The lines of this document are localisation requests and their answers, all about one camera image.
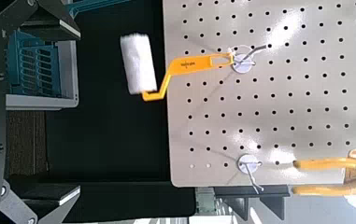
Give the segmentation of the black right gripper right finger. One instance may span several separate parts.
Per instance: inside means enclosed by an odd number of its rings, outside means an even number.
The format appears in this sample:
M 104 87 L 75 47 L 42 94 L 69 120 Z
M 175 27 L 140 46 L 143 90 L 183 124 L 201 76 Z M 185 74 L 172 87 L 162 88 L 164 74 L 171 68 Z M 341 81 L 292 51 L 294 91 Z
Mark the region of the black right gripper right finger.
M 81 33 L 62 0 L 0 0 L 2 22 L 46 41 L 80 40 Z

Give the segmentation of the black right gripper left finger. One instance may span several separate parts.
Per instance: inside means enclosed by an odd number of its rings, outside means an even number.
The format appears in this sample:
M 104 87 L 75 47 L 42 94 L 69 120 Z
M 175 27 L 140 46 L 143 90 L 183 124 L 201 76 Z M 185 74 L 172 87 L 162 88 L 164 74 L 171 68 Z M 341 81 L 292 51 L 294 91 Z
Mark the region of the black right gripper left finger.
M 79 185 L 4 179 L 0 224 L 63 224 L 79 196 Z

